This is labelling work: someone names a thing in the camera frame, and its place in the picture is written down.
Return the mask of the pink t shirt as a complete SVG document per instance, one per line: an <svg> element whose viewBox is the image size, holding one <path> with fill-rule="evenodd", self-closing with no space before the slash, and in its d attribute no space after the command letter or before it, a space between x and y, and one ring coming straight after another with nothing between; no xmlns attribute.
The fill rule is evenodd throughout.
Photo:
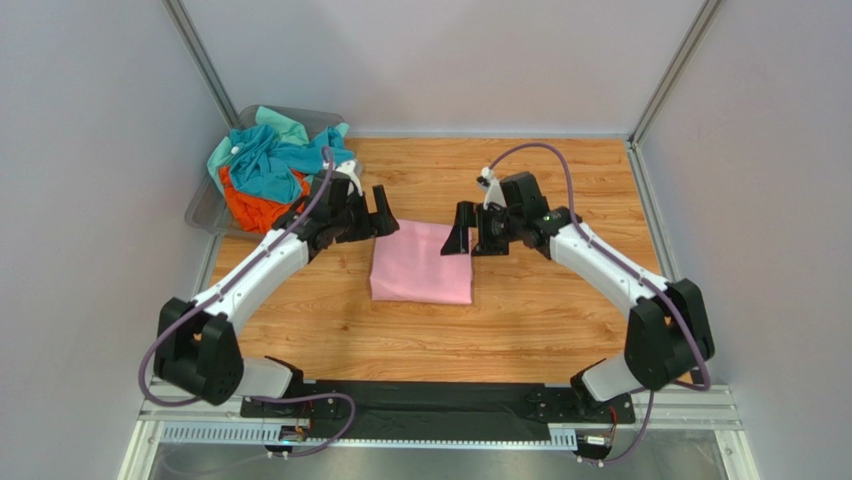
<svg viewBox="0 0 852 480"><path fill-rule="evenodd" d="M374 242L371 299L445 305L473 303L473 268L466 254L443 256L448 225L401 220Z"/></svg>

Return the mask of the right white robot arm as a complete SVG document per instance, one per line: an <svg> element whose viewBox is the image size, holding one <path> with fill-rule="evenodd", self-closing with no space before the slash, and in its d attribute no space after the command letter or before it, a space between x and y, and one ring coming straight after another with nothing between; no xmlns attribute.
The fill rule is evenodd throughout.
<svg viewBox="0 0 852 480"><path fill-rule="evenodd" d="M568 268L601 293L627 321L623 350L571 380L581 401L599 405L640 389L658 391L692 370L706 374L715 345L700 288L642 268L602 240L569 206L551 208L536 178L477 179L481 203L461 201L441 253L500 256L522 242Z"/></svg>

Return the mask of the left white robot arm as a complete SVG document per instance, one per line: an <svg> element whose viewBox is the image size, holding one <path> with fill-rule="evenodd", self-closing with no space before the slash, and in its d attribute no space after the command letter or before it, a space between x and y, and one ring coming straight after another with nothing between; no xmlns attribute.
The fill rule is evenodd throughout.
<svg viewBox="0 0 852 480"><path fill-rule="evenodd" d="M189 402L220 405L233 396L280 399L294 367L243 355L239 335L259 307L288 278L334 243L389 236L399 229L385 189L372 188L368 207L356 175L324 170L310 194L273 224L260 244L213 286L161 309L158 336L142 368L189 394Z"/></svg>

